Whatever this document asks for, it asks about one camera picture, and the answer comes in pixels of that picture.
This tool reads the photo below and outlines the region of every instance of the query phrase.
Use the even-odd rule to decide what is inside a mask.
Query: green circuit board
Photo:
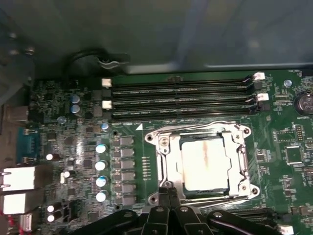
[[[121,208],[140,209],[147,204],[149,195],[157,191],[157,161],[155,147],[145,142],[144,137],[152,130],[166,125],[200,124],[217,120],[236,121],[248,126],[252,134],[245,139],[249,174],[253,184],[261,193],[258,197],[240,205],[227,206],[224,209],[273,208],[277,212],[290,213],[295,234],[308,235],[313,232],[313,121],[311,116],[302,116],[295,110],[294,100],[303,91],[311,91],[313,78],[304,77],[299,70],[264,71],[266,78],[261,82],[259,93],[268,93],[269,110],[251,115],[208,116],[201,118],[165,119],[165,120],[106,120],[101,108],[102,88],[100,78],[77,79],[69,87],[62,81],[37,81],[33,90],[36,106],[30,111],[33,121],[30,130],[39,129],[41,136],[41,156],[58,152],[61,161],[55,165],[55,183],[46,190],[46,205],[58,200],[83,201],[79,208],[79,217],[68,224],[62,222],[45,223],[42,230],[48,231],[66,227],[72,231],[107,216]],[[113,85],[160,83],[173,79],[180,81],[198,81],[212,79],[245,78],[255,71],[152,74],[117,76],[112,78]],[[292,85],[286,87],[284,82]],[[78,115],[70,111],[71,94],[80,96]],[[58,118],[64,117],[64,124]],[[103,123],[109,128],[101,129]],[[116,147],[121,139],[128,142]],[[105,144],[104,153],[96,153],[98,144]],[[134,168],[128,171],[116,170],[116,148],[132,149],[133,154],[126,158],[134,162]],[[109,167],[102,171],[95,169],[95,163],[105,160]],[[74,169],[75,178],[60,183],[60,173],[65,169]],[[135,185],[132,193],[133,205],[123,206],[116,190],[116,176],[132,173],[128,183]],[[95,182],[99,176],[106,176],[108,183],[100,188]],[[106,190],[107,199],[96,201],[96,194]],[[43,220],[48,213],[43,213]]]

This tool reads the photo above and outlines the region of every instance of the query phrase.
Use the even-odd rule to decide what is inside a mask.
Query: capacitor
[[[104,202],[107,199],[108,192],[106,190],[101,190],[96,195],[96,200],[98,202]]]
[[[45,157],[48,161],[59,161],[61,159],[60,154],[49,153]]]
[[[109,128],[109,124],[107,124],[107,123],[101,124],[101,130],[106,131],[106,130],[108,130],[108,128]]]
[[[96,185],[98,187],[103,187],[104,185],[106,185],[108,182],[108,178],[104,175],[100,176],[97,180],[96,180]]]
[[[64,176],[64,178],[73,178],[76,176],[76,171],[75,170],[65,171],[63,176]]]
[[[59,116],[59,117],[57,118],[57,122],[58,122],[58,124],[60,124],[60,125],[65,124],[66,121],[67,121],[67,119],[66,119],[64,116]]]
[[[72,105],[72,107],[70,108],[70,111],[71,111],[72,114],[75,114],[75,115],[78,115],[78,116],[81,114],[80,107],[77,104]]]
[[[60,211],[55,211],[53,214],[49,215],[47,220],[48,222],[53,222],[62,217],[62,213]]]
[[[97,153],[104,153],[105,151],[107,150],[107,147],[106,147],[106,145],[105,144],[98,144],[97,146],[96,146],[96,152]]]
[[[57,211],[57,210],[59,210],[61,208],[62,208],[62,203],[61,202],[56,202],[56,203],[48,206],[47,207],[47,211],[52,213],[52,212],[55,212],[55,211]]]
[[[76,94],[72,94],[70,96],[70,101],[73,103],[73,104],[78,104],[79,101],[80,101],[80,97]]]
[[[96,170],[104,170],[107,167],[108,163],[106,161],[98,161],[94,166]]]

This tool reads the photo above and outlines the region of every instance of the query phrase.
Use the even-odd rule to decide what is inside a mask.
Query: motherboard
[[[17,163],[53,166],[39,230],[140,213],[164,186],[203,213],[267,210],[251,219],[266,223],[271,211],[311,234],[312,89],[302,70],[37,80]]]

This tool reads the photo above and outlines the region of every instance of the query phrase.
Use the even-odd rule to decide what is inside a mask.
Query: gray metal panel
[[[128,54],[128,73],[313,63],[309,0],[3,0],[0,9],[41,70],[88,47]]]

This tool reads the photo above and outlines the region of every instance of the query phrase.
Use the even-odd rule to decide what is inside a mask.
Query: white capacitor
[[[107,150],[107,147],[105,146],[105,144],[98,144],[96,146],[96,152],[97,153],[104,153]]]
[[[98,187],[103,187],[104,185],[106,185],[107,184],[107,177],[106,176],[104,176],[104,175],[102,175],[102,176],[100,176],[97,180],[96,180],[96,185],[98,186]]]
[[[107,167],[106,161],[99,161],[95,165],[96,170],[104,170]]]
[[[107,199],[107,191],[106,190],[101,190],[100,192],[97,193],[96,195],[96,200],[98,202],[104,202]]]

